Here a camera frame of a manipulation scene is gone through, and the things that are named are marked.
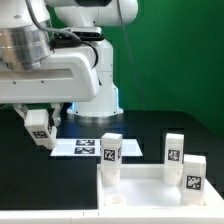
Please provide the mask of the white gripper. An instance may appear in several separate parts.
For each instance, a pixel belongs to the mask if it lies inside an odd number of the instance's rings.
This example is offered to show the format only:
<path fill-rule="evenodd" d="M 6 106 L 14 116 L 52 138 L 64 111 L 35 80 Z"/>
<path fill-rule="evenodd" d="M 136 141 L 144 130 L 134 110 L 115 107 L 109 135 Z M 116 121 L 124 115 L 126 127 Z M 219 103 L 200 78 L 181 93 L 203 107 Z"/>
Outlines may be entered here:
<path fill-rule="evenodd" d="M 41 68 L 15 72 L 0 62 L 0 103 L 14 104 L 26 119 L 29 103 L 51 103 L 49 132 L 61 124 L 63 102 L 92 101 L 99 90 L 94 51 L 88 46 L 56 49 L 41 61 Z"/>

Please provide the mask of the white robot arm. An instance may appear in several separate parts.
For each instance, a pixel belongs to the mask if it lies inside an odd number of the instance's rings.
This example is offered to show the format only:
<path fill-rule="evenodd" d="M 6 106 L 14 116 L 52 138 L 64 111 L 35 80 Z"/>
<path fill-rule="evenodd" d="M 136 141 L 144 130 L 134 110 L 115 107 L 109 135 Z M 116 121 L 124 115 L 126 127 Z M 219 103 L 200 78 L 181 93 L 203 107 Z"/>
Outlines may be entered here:
<path fill-rule="evenodd" d="M 0 0 L 0 104 L 24 118 L 28 104 L 51 104 L 55 125 L 65 103 L 79 118 L 120 115 L 113 47 L 101 28 L 137 13 L 137 0 Z"/>

